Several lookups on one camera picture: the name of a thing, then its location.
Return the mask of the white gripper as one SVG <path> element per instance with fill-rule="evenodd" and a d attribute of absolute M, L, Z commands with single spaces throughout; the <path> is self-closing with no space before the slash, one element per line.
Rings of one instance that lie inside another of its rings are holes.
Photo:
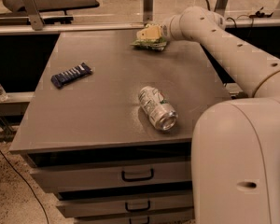
<path fill-rule="evenodd" d="M 136 33 L 136 38 L 140 41 L 159 42 L 161 36 L 170 41 L 172 39 L 170 32 L 170 20 L 164 20 L 161 27 L 156 23 L 148 23 L 145 29 Z"/>

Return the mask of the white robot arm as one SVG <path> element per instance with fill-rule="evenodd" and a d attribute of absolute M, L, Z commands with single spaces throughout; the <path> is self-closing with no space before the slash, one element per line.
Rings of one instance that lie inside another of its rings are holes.
<path fill-rule="evenodd" d="M 280 224 L 280 59 L 188 7 L 159 24 L 168 41 L 202 45 L 245 92 L 208 108 L 191 141 L 196 224 Z"/>

